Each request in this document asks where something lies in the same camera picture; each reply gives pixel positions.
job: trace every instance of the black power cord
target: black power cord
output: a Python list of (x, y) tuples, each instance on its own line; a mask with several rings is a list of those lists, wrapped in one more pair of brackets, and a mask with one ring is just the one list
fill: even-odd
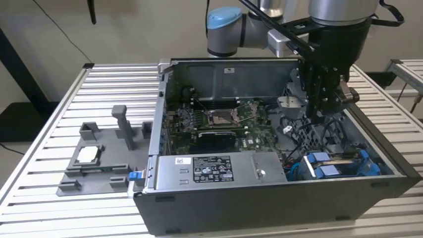
[(398, 102), (398, 100), (400, 100), (400, 98), (401, 98), (401, 95), (402, 95), (402, 92), (404, 92), (404, 90), (405, 90), (406, 85), (408, 85), (408, 84), (405, 83), (404, 86), (402, 86), (402, 89), (401, 89), (401, 92), (398, 93), (396, 102)]
[(410, 113), (410, 114), (414, 112), (416, 105), (417, 105), (417, 103), (414, 102), (414, 103), (412, 104), (412, 107), (410, 107), (410, 110), (409, 110), (409, 113)]
[(7, 151), (11, 151), (11, 152), (14, 152), (14, 153), (17, 153), (19, 155), (25, 155), (23, 153), (18, 152), (17, 150), (13, 150), (13, 149), (7, 148), (5, 145), (2, 145), (2, 143), (0, 143), (0, 146)]
[(67, 39), (67, 41), (70, 42), (70, 44), (74, 46), (74, 48), (78, 50), (78, 52), (81, 52), (81, 54), (85, 56), (86, 60), (89, 61), (89, 63), (91, 63), (90, 59), (87, 58), (87, 56), (85, 55), (85, 53), (81, 51), (81, 49), (75, 46), (75, 44), (71, 42), (71, 40), (69, 39), (67, 35), (65, 34), (65, 32), (62, 31), (61, 27), (57, 25), (57, 23), (54, 22), (54, 20), (50, 18), (50, 16), (46, 14), (45, 10), (42, 9), (42, 7), (38, 5), (35, 0), (31, 0), (33, 3), (38, 6), (39, 10), (43, 12), (45, 16), (50, 19), (51, 23), (57, 26), (58, 30), (61, 31), (61, 33), (63, 34), (65, 38)]
[(208, 28), (206, 28), (206, 17), (208, 17), (208, 14), (209, 14), (209, 6), (210, 6), (210, 0), (206, 0), (206, 3), (205, 3), (205, 19), (204, 19), (205, 38), (208, 37), (208, 34), (209, 34), (209, 30), (208, 30)]

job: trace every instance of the power supply label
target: power supply label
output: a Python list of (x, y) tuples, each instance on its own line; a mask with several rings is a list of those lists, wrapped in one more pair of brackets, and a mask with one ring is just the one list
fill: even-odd
[(229, 156), (206, 156), (192, 158), (193, 182), (233, 181)]

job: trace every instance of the blue latch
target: blue latch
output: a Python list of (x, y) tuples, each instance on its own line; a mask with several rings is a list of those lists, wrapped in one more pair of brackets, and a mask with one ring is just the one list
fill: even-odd
[(129, 181), (137, 181), (142, 179), (142, 172), (130, 172)]

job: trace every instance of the white label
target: white label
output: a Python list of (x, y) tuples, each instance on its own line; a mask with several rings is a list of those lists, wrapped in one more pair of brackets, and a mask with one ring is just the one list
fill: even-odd
[(234, 73), (234, 68), (224, 68), (222, 73)]
[(190, 157), (176, 157), (174, 164), (176, 165), (189, 165), (190, 164)]
[(95, 146), (86, 146), (81, 148), (77, 155), (77, 161), (79, 163), (89, 163), (97, 157), (98, 148)]
[(286, 134), (290, 130), (292, 130), (292, 126), (288, 125), (288, 126), (282, 129), (282, 133)]

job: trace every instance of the aluminum rail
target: aluminum rail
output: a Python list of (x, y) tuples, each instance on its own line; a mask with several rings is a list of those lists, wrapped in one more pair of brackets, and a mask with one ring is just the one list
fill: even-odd
[[(155, 64), (95, 64), (83, 69), (35, 138), (0, 196), (0, 237), (151, 237), (126, 193), (57, 197), (55, 189), (82, 121), (117, 128), (111, 106), (127, 106), (130, 125), (151, 120), (157, 91)], [(357, 106), (423, 175), (423, 125), (352, 66), (349, 87)], [(356, 221), (294, 225), (200, 234), (208, 238), (420, 237), (423, 182), (401, 197), (381, 200)]]

